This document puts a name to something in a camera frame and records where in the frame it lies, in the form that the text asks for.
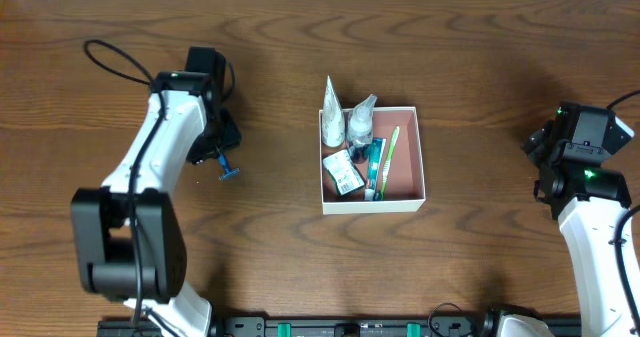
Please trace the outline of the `blue disposable razor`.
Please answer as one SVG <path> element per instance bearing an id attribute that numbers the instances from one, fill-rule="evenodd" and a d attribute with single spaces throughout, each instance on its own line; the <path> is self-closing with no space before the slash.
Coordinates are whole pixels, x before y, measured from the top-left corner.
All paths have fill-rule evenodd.
<path id="1" fill-rule="evenodd" d="M 240 169 L 233 168 L 230 162 L 228 161 L 228 159 L 226 158 L 225 154 L 221 150 L 218 150 L 218 162 L 220 163 L 223 169 L 223 173 L 219 177 L 221 181 L 228 180 L 229 178 L 240 173 Z"/>

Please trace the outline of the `green white tissue pack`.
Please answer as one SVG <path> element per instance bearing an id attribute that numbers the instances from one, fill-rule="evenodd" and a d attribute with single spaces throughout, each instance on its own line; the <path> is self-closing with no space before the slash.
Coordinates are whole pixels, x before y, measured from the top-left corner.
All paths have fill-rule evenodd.
<path id="1" fill-rule="evenodd" d="M 322 160 L 322 164 L 334 181 L 340 196 L 347 195 L 365 186 L 363 178 L 346 149 L 325 157 Z"/>

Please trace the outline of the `green white toothbrush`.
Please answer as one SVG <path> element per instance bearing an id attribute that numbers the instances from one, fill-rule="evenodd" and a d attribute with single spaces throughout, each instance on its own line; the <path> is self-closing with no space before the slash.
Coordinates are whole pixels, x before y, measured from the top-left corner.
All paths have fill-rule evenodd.
<path id="1" fill-rule="evenodd" d="M 394 150 L 397 144 L 397 140 L 399 137 L 399 133 L 400 133 L 400 126 L 395 126 L 391 139 L 390 139 L 390 146 L 389 146 L 389 150 L 385 159 L 385 163 L 383 166 L 383 170 L 382 170 L 382 184 L 380 187 L 380 200 L 384 200 L 384 196 L 385 196 L 385 191 L 386 191 L 386 187 L 387 187 L 387 181 L 388 181 L 388 176 L 389 176 L 389 172 L 390 172 L 390 168 L 391 168 L 391 161 L 393 158 L 393 154 L 394 154 Z"/>

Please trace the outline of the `green Colgate toothpaste tube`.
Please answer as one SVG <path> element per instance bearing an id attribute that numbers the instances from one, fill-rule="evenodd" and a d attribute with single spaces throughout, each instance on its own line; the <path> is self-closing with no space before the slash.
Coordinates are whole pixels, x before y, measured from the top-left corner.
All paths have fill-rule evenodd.
<path id="1" fill-rule="evenodd" d="M 382 137 L 374 137 L 369 152 L 369 167 L 367 173 L 367 184 L 364 192 L 365 201 L 373 201 L 376 193 L 376 185 L 378 172 L 380 169 L 381 158 L 386 145 L 386 139 Z"/>

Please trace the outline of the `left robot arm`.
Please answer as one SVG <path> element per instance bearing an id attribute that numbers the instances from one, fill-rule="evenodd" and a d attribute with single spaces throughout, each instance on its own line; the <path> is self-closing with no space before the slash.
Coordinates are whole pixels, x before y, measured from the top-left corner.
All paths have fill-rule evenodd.
<path id="1" fill-rule="evenodd" d="M 80 188 L 71 220 L 83 289 L 132 309 L 103 320 L 100 336 L 222 336 L 212 304 L 186 282 L 187 250 L 172 205 L 185 164 L 216 159 L 242 135 L 224 102 L 236 77 L 223 54 L 193 46 L 181 70 L 146 73 L 144 121 L 123 160 L 98 188 Z"/>

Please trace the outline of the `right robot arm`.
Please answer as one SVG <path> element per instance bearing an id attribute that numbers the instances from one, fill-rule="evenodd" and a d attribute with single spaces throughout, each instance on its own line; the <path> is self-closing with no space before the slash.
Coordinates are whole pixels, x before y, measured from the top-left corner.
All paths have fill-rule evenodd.
<path id="1" fill-rule="evenodd" d="M 534 198 L 550 207 L 569 250 L 584 336 L 639 333 L 639 209 L 623 174 L 602 166 L 633 137 L 610 108 L 562 102 L 521 146 L 538 170 Z"/>

